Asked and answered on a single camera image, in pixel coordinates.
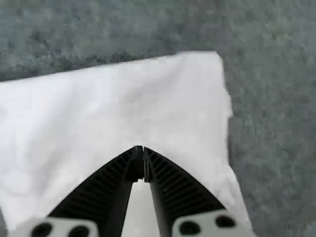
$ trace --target floor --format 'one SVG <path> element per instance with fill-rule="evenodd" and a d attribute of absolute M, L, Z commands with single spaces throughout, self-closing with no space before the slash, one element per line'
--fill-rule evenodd
<path fill-rule="evenodd" d="M 183 50 L 223 58 L 230 162 L 259 237 L 316 235 L 313 0 L 0 0 L 0 80 Z"/>

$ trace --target white towel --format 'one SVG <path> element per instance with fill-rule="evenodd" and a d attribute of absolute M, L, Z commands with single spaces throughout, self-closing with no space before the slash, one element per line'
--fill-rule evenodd
<path fill-rule="evenodd" d="M 214 52 L 0 83 L 0 206 L 9 230 L 46 216 L 90 174 L 135 145 L 177 163 L 251 228 L 228 163 L 231 115 L 222 61 Z M 144 200 L 129 203 L 123 236 L 158 236 L 146 208 L 136 208 L 153 210 L 145 199 L 148 187 L 136 186 L 131 199 Z M 137 222 L 134 215 L 144 217 Z"/>

